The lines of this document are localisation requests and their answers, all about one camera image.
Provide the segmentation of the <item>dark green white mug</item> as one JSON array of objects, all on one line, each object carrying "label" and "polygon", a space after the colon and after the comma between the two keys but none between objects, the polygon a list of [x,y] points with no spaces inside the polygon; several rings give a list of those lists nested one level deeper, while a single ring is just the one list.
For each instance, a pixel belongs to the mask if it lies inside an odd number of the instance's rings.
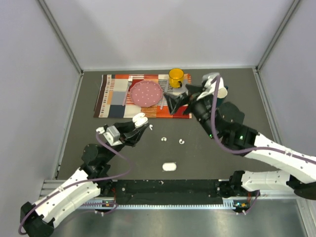
[{"label": "dark green white mug", "polygon": [[217,104],[216,104],[217,107],[219,107],[225,101],[225,98],[227,97],[227,95],[228,95],[227,86],[224,86],[218,90]]}]

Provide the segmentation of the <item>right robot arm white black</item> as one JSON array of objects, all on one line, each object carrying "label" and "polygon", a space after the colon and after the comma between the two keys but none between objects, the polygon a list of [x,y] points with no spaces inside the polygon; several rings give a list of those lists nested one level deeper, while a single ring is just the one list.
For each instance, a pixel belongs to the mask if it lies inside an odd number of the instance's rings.
[{"label": "right robot arm white black", "polygon": [[182,106],[193,114],[210,139],[227,153],[255,159],[276,167],[276,171],[239,170],[219,186],[224,197],[260,190],[292,191],[301,198],[316,198],[316,158],[293,151],[243,124],[244,113],[231,102],[224,102],[226,86],[194,86],[179,95],[164,93],[170,114]]}]

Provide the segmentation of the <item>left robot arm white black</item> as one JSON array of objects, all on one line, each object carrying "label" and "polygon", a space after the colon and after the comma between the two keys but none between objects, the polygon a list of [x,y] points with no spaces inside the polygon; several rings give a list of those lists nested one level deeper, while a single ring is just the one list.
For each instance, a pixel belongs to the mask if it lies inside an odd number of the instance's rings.
[{"label": "left robot arm white black", "polygon": [[[22,205],[19,235],[49,237],[66,217],[87,201],[108,195],[112,190],[111,182],[132,170],[131,160],[120,151],[126,146],[136,146],[148,127],[148,118],[142,116],[97,128],[98,144],[88,144],[84,148],[83,164],[74,174],[40,200]],[[124,173],[109,176],[108,163],[114,157],[128,162],[129,168]]]}]

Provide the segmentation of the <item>white oval charging case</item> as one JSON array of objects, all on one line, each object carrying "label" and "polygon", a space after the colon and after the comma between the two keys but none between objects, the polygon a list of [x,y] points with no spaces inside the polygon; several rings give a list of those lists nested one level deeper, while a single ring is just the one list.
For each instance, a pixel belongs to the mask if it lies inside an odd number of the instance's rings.
[{"label": "white oval charging case", "polygon": [[166,162],[162,165],[162,169],[165,172],[175,171],[177,169],[177,164],[175,162]]}]

